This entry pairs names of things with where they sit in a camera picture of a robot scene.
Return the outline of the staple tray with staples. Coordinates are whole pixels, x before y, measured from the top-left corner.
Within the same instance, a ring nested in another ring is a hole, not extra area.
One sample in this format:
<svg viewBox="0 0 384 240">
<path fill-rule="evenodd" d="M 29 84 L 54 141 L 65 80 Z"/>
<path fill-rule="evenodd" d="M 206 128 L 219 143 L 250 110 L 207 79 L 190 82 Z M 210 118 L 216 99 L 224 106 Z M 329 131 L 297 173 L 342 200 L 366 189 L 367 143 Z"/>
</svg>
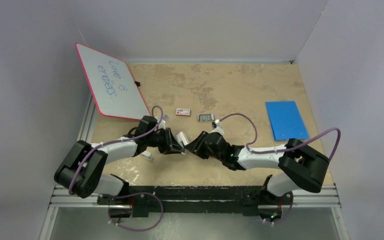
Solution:
<svg viewBox="0 0 384 240">
<path fill-rule="evenodd" d="M 215 116 L 212 113 L 199 114 L 197 119 L 198 119 L 198 121 L 200 123 L 203 123 L 203 122 L 213 122 L 215 120 Z"/>
</svg>

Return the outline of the white stapler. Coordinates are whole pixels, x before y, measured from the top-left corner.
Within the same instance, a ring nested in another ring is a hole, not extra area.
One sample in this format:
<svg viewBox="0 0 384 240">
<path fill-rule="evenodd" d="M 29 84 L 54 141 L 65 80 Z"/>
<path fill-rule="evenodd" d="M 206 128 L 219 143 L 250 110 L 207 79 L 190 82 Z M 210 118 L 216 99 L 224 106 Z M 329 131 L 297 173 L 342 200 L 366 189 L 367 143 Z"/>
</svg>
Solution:
<svg viewBox="0 0 384 240">
<path fill-rule="evenodd" d="M 187 154 L 187 150 L 185 148 L 186 145 L 188 145 L 190 143 L 187 135 L 184 133 L 184 132 L 179 132 L 176 136 L 175 136 L 175 139 L 176 141 L 182 146 L 182 152 L 181 154 L 182 155 L 186 155 Z"/>
</svg>

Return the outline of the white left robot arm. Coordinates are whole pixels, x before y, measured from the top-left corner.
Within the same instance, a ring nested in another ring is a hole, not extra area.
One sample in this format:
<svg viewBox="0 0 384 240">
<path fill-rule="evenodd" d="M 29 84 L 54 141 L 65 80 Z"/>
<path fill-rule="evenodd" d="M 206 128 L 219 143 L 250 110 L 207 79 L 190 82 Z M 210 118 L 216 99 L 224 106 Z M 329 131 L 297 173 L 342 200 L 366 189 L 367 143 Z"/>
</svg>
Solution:
<svg viewBox="0 0 384 240">
<path fill-rule="evenodd" d="M 116 204 L 122 205 L 129 199 L 130 184 L 114 174 L 104 174 L 104 167 L 117 160 L 146 155 L 147 148 L 157 148 L 163 155 L 186 151 L 163 120 L 146 115 L 138 126 L 116 140 L 94 144 L 77 141 L 53 179 L 71 195 L 83 199 L 92 194 L 108 195 Z"/>
</svg>

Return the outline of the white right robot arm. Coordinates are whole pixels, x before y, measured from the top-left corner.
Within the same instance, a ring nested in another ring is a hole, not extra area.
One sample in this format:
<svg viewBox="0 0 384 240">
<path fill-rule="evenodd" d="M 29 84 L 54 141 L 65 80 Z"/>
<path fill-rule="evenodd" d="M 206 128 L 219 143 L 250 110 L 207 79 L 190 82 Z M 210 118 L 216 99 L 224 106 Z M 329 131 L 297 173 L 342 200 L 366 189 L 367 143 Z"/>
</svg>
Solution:
<svg viewBox="0 0 384 240">
<path fill-rule="evenodd" d="M 268 204 L 293 190 L 319 193 L 330 163 L 323 153 L 296 138 L 274 147 L 248 149 L 244 145 L 228 143 L 219 132 L 203 131 L 184 148 L 201 159 L 217 159 L 232 171 L 281 170 L 269 177 L 260 191 L 262 200 Z"/>
</svg>

